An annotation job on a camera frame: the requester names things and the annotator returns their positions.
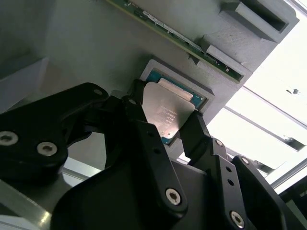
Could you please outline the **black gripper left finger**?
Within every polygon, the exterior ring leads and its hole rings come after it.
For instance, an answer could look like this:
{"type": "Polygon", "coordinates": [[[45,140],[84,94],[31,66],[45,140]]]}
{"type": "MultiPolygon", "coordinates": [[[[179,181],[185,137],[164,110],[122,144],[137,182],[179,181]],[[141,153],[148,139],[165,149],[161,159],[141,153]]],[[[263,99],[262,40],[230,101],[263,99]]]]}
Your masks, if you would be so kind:
{"type": "Polygon", "coordinates": [[[113,162],[170,161],[156,127],[130,96],[118,99],[84,83],[0,116],[0,177],[44,184],[68,158],[68,147],[93,132],[105,135],[113,162]]]}

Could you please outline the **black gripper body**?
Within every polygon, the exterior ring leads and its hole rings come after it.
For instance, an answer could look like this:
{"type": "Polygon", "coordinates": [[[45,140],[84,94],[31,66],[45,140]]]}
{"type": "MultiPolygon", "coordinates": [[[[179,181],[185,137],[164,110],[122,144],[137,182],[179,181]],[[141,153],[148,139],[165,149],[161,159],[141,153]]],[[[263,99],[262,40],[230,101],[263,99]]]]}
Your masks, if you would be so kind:
{"type": "Polygon", "coordinates": [[[53,230],[228,230],[218,184],[226,161],[208,173],[172,161],[125,161],[83,181],[57,203],[53,230]]]}

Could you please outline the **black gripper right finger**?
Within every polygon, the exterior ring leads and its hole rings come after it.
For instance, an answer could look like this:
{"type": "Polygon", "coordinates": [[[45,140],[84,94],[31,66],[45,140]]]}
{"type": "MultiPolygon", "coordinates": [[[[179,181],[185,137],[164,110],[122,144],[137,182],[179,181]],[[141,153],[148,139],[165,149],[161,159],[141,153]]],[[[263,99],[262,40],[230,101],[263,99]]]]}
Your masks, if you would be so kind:
{"type": "Polygon", "coordinates": [[[290,230],[292,212],[248,160],[227,158],[225,146],[210,136],[198,111],[192,112],[180,129],[189,165],[209,177],[212,214],[222,218],[228,230],[290,230]]]}

